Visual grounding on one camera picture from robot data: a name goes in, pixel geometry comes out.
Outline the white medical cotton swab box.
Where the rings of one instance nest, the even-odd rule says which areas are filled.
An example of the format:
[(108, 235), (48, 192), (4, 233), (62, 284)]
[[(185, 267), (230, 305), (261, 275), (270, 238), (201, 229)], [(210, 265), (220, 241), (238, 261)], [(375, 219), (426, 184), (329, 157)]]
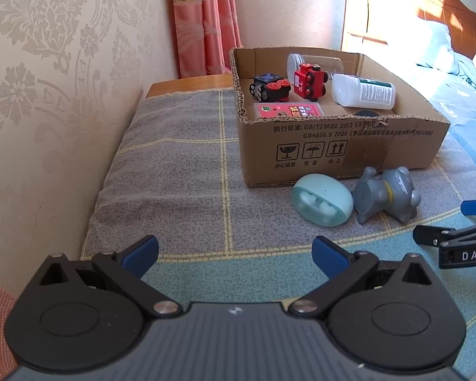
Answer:
[(334, 74), (332, 98), (345, 108), (392, 110), (396, 90), (391, 83), (347, 74)]

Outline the red toy train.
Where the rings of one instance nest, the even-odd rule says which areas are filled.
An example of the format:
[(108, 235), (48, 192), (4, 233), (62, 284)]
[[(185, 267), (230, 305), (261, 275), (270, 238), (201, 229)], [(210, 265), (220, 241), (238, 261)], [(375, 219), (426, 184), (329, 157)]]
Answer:
[(319, 64), (303, 63), (294, 73), (293, 88), (303, 99), (316, 102), (326, 95), (328, 73)]

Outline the grey rubber animal toy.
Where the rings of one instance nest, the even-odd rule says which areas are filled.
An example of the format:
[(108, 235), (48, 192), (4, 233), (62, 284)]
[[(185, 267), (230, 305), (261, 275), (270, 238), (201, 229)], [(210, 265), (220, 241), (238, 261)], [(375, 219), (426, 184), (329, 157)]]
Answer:
[(381, 211), (405, 224), (417, 216), (420, 202), (420, 191), (414, 187), (409, 169), (403, 166), (381, 174), (367, 166), (353, 190), (359, 224)]

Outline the mint green egg-shaped case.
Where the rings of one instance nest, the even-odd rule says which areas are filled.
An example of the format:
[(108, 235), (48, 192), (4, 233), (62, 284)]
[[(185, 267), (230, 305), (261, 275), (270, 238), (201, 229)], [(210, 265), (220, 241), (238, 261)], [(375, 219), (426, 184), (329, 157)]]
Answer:
[(296, 211), (313, 224), (335, 227), (346, 223), (353, 212), (353, 196), (338, 180), (323, 174), (300, 178), (291, 190)]

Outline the blue floral bed sheet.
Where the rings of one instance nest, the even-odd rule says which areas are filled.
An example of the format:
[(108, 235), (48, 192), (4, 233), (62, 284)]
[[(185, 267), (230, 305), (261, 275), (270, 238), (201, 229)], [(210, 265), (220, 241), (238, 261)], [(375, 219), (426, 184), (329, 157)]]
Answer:
[(450, 122), (450, 134), (476, 164), (476, 55), (455, 55), (457, 69), (448, 73), (417, 67), (417, 90)]

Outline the brown cardboard box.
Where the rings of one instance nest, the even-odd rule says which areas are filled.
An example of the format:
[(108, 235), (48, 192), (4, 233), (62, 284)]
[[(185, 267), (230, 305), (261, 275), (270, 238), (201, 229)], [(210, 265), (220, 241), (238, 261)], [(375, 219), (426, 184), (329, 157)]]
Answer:
[[(347, 74), (395, 86), (395, 107), (377, 117), (358, 116), (330, 95), (322, 114), (295, 118), (257, 116), (249, 86), (265, 73), (284, 76), (291, 53), (339, 58)], [(234, 48), (229, 53), (235, 88), (241, 168), (249, 187), (292, 184), (310, 173), (341, 178), (404, 166), (430, 166), (450, 123), (418, 91), (364, 54), (315, 47)]]

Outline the blue pillow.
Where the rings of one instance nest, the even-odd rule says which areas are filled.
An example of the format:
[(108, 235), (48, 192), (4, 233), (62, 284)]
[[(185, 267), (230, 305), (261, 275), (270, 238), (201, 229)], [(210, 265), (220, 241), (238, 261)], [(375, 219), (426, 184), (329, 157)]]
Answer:
[(409, 54), (417, 65), (448, 74), (458, 73), (452, 38), (446, 24), (416, 18), (408, 24), (405, 38)]

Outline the red card pack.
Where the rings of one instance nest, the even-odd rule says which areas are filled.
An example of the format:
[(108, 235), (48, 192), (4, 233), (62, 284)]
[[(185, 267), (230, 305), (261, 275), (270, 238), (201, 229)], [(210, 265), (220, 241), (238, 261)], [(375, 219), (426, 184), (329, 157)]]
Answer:
[(318, 102), (255, 102), (252, 111), (257, 119), (267, 120), (324, 116)]

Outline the black toy car red wheels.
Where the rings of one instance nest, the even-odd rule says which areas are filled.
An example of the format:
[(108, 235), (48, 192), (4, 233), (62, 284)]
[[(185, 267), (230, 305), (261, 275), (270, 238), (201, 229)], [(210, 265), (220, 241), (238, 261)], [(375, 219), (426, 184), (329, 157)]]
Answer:
[(290, 89), (287, 79), (272, 73), (254, 77), (249, 85), (250, 94), (259, 102), (287, 102)]

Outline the clear plastic jar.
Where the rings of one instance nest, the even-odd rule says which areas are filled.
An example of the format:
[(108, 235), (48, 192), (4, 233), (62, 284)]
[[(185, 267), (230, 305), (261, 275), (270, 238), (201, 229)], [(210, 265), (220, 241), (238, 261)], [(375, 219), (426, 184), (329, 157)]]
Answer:
[(317, 56), (300, 53), (291, 53), (286, 60), (287, 78), (291, 84), (295, 83), (295, 72), (300, 70), (301, 64), (318, 64), (328, 73), (329, 79), (334, 74), (343, 74), (345, 69), (342, 61), (336, 57)]

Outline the orange wooden headboard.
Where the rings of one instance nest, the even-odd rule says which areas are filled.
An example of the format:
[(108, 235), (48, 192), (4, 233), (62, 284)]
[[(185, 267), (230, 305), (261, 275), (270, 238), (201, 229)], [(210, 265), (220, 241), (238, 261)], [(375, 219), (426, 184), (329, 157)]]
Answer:
[(346, 0), (341, 47), (357, 52), (389, 46), (416, 19), (445, 24), (456, 52), (476, 54), (476, 11), (462, 0)]

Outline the pink patterned curtain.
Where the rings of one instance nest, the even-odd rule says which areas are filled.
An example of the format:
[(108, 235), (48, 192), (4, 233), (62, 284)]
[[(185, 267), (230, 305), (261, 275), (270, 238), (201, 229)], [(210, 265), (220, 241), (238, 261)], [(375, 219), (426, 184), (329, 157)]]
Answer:
[(235, 0), (173, 0), (180, 76), (231, 72), (229, 52), (241, 46)]

